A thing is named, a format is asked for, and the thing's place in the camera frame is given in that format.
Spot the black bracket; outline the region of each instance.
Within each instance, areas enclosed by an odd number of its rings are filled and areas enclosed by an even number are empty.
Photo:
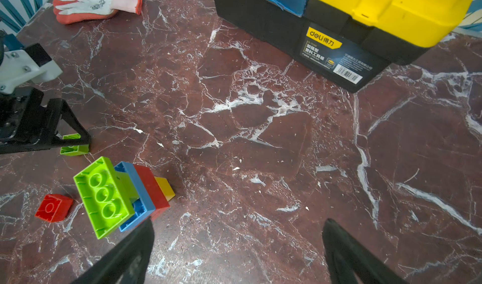
[[[142,284],[154,245],[150,217],[71,284]]]
[[[407,284],[333,219],[323,226],[325,258],[332,284]]]
[[[91,136],[65,100],[50,99],[43,107],[42,98],[43,92],[31,86],[0,94],[0,154],[90,145]],[[81,138],[63,140],[57,136],[61,119]]]

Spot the lego stud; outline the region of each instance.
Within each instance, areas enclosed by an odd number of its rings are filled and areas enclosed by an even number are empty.
[[[104,218],[114,218],[117,215],[117,205],[115,203],[108,203],[102,209],[102,216]]]
[[[105,184],[105,176],[102,173],[95,173],[89,178],[89,185],[93,188],[102,187]]]
[[[54,209],[55,209],[55,205],[53,203],[48,203],[45,206],[45,212],[47,212],[47,213],[53,212]]]
[[[95,200],[97,200],[100,203],[107,203],[111,201],[113,194],[114,194],[114,191],[112,189],[109,189],[109,187],[103,187],[103,188],[100,188],[95,194]]]

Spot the toolbox label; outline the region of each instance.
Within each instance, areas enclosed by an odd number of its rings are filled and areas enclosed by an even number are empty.
[[[321,43],[324,46],[329,47],[330,49],[339,49],[342,45],[340,41],[331,38],[327,34],[323,34],[312,27],[308,27],[308,32],[306,32],[306,36],[310,37],[316,42]]]
[[[335,74],[338,74],[340,76],[342,76],[343,78],[347,79],[348,81],[352,82],[352,83],[355,83],[357,84],[363,77],[352,72],[351,70],[343,67],[341,64],[338,64],[333,72]]]
[[[301,42],[299,53],[304,59],[352,84],[372,78],[383,64],[380,58],[354,42],[314,23],[308,26]]]

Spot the yellow toolbox lid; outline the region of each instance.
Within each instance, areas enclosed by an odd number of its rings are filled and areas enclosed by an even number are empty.
[[[472,0],[320,0],[370,27],[431,47],[464,18]]]

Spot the work glove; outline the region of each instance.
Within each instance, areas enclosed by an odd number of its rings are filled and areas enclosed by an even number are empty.
[[[89,19],[107,19],[119,10],[141,14],[142,0],[53,0],[57,21],[68,25]]]

